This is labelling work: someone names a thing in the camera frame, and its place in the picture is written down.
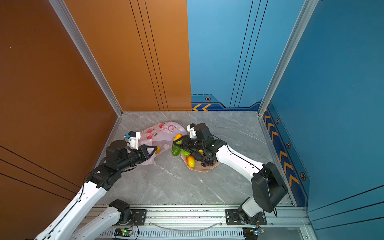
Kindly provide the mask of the green yellow cucumber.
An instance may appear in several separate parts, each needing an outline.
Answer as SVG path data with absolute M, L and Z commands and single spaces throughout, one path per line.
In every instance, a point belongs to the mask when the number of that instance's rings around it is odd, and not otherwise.
M 174 140 L 175 139 L 178 139 L 178 138 L 180 138 L 180 137 L 182 137 L 183 135 L 182 134 L 177 134 L 176 136 L 175 136 L 175 138 L 174 138 Z M 181 149 L 179 149 L 178 148 L 178 146 L 174 146 L 174 145 L 172 145 L 172 155 L 173 156 L 178 156 L 178 155 L 180 155 L 181 154 Z

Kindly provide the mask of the pink printed plastic bag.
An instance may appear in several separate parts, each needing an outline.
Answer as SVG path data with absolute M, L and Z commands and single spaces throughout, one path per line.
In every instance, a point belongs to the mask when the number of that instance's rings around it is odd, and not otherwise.
M 156 154 L 156 159 L 163 152 L 172 148 L 174 138 L 177 134 L 182 134 L 184 136 L 187 134 L 187 131 L 176 122 L 164 122 L 149 127 L 140 133 L 141 138 L 139 140 L 139 146 L 148 145 L 161 148 L 160 152 Z M 142 165 L 151 165 L 154 163 L 155 159 L 153 161 L 145 161 Z

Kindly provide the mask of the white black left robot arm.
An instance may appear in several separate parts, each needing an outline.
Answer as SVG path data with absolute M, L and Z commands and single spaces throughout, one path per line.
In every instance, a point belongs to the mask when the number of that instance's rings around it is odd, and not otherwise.
M 106 149 L 103 163 L 85 177 L 79 192 L 56 219 L 36 236 L 36 239 L 94 240 L 112 225 L 133 224 L 135 218 L 130 204 L 114 200 L 101 215 L 77 229 L 94 205 L 121 178 L 122 173 L 135 169 L 153 157 L 158 150 L 157 146 L 147 145 L 132 149 L 124 140 L 113 141 Z

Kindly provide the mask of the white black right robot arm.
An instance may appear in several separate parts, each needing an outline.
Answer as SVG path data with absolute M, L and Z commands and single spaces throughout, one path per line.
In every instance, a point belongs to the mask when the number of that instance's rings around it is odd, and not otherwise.
M 191 124 L 187 130 L 187 135 L 175 138 L 173 147 L 194 157 L 203 167 L 224 164 L 250 181 L 252 195 L 238 208 L 243 224 L 253 224 L 262 212 L 277 212 L 276 207 L 288 193 L 288 188 L 275 164 L 263 164 L 236 152 L 227 142 L 212 135 L 204 123 Z

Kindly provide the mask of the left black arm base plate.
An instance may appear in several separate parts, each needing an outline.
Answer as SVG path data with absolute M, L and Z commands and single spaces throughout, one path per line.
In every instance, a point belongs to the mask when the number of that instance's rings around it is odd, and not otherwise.
M 130 218 L 127 226 L 134 224 L 135 226 L 144 226 L 147 218 L 147 209 L 131 209 Z

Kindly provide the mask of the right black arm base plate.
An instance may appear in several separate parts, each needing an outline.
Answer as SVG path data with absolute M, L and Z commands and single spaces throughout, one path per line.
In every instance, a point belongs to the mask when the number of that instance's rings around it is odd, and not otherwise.
M 238 209 L 226 209 L 226 224 L 229 226 L 234 225 L 267 225 L 267 218 L 265 212 L 259 212 L 254 217 L 248 217 L 245 213 L 239 212 Z

